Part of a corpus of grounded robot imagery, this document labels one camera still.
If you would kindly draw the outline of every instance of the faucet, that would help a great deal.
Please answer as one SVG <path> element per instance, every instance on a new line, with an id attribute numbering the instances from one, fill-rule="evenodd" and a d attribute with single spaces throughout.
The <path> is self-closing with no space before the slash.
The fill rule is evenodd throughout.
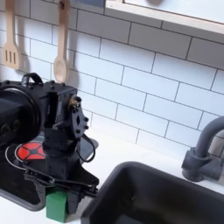
<path id="1" fill-rule="evenodd" d="M 205 177 L 220 179 L 224 159 L 214 157 L 208 151 L 215 135 L 221 130 L 224 130 L 224 116 L 211 121 L 202 130 L 196 147 L 185 154 L 182 174 L 186 179 L 192 182 L 200 182 Z"/>

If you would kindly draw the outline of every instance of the wall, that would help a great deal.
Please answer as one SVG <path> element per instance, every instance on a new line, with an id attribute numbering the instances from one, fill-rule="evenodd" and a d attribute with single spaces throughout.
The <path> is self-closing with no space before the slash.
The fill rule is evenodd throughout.
<path id="1" fill-rule="evenodd" d="M 23 65 L 19 72 L 0 65 L 1 80 L 20 80 L 27 72 L 53 79 L 56 2 L 16 1 Z M 67 83 L 80 90 L 91 127 L 182 158 L 205 125 L 224 115 L 224 37 L 83 4 L 72 6 Z M 0 47 L 5 40 L 0 0 Z M 222 137 L 220 133 L 211 148 L 218 157 Z"/>

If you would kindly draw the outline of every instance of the green block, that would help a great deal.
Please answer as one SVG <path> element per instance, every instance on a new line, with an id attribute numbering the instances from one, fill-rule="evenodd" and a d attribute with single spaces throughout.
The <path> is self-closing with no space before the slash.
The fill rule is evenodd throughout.
<path id="1" fill-rule="evenodd" d="M 46 196 L 46 217 L 48 219 L 66 222 L 67 219 L 67 193 L 50 192 Z"/>

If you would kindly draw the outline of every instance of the white countertop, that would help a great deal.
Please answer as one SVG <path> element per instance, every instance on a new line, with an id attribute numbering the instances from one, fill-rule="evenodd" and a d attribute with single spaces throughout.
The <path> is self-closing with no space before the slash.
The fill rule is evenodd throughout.
<path id="1" fill-rule="evenodd" d="M 103 182 L 117 165 L 127 161 L 141 162 L 161 171 L 169 172 L 179 178 L 183 178 L 181 174 L 182 161 L 172 157 L 167 157 L 153 150 L 147 150 L 136 146 L 133 143 L 124 142 L 116 138 L 103 135 L 95 130 L 89 130 L 87 135 L 97 140 L 99 147 L 97 148 L 94 161 L 89 164 L 84 164 L 83 167 L 99 178 L 101 181 L 99 187 L 102 186 Z M 224 194 L 223 179 L 224 178 L 222 178 L 219 183 L 204 180 L 200 182 L 199 185 Z M 91 199 L 86 198 L 80 203 L 77 213 L 68 218 L 68 223 L 81 223 L 81 213 L 90 200 Z M 46 218 L 45 209 L 36 213 L 30 212 L 4 198 L 0 198 L 0 209 L 1 223 L 4 224 L 58 223 Z"/>

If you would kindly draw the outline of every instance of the wooden spatula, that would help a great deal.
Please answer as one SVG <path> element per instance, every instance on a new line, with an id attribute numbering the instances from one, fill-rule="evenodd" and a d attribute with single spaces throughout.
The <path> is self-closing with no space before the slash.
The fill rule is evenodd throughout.
<path id="1" fill-rule="evenodd" d="M 3 64 L 18 70 L 21 63 L 21 52 L 16 44 L 14 10 L 14 0 L 5 0 L 7 41 L 3 47 Z"/>
<path id="2" fill-rule="evenodd" d="M 57 82 L 65 82 L 69 74 L 67 62 L 67 27 L 69 21 L 69 0 L 59 3 L 59 48 L 58 56 L 53 63 L 53 72 Z"/>

